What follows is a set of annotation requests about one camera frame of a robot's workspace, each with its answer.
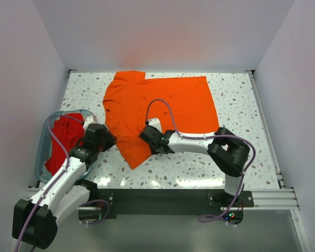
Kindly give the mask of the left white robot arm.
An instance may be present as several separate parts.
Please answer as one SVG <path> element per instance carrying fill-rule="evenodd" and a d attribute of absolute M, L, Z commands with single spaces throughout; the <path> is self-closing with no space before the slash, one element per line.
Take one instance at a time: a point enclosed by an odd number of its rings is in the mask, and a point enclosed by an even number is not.
<path fill-rule="evenodd" d="M 58 172 L 30 199 L 14 206 L 12 237 L 15 251 L 22 242 L 46 249 L 56 237 L 59 225 L 78 207 L 101 202 L 109 211 L 109 202 L 98 198 L 97 185 L 81 176 L 97 160 L 99 153 L 114 146 L 116 138 L 104 124 L 91 123 L 82 139 L 69 151 Z"/>

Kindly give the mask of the orange t shirt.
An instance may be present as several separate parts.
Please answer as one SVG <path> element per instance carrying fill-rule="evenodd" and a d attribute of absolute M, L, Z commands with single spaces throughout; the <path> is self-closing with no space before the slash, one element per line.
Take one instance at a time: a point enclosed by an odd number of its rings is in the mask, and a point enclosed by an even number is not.
<path fill-rule="evenodd" d="M 183 133 L 209 133 L 219 127 L 205 76 L 147 79 L 144 72 L 118 71 L 103 106 L 106 126 L 133 170 L 151 155 L 139 138 L 146 118 L 158 118 L 163 130 L 177 128 Z"/>

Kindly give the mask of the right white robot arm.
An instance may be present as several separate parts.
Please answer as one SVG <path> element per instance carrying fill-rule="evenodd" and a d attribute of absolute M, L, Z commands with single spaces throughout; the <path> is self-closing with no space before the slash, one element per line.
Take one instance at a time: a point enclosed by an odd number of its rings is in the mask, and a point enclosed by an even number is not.
<path fill-rule="evenodd" d="M 256 156 L 249 141 L 224 127 L 212 134 L 190 134 L 176 130 L 163 133 L 152 125 L 146 125 L 139 138 L 149 145 L 152 154 L 207 154 L 225 174 L 224 202 L 236 206 L 242 200 L 244 176 Z"/>

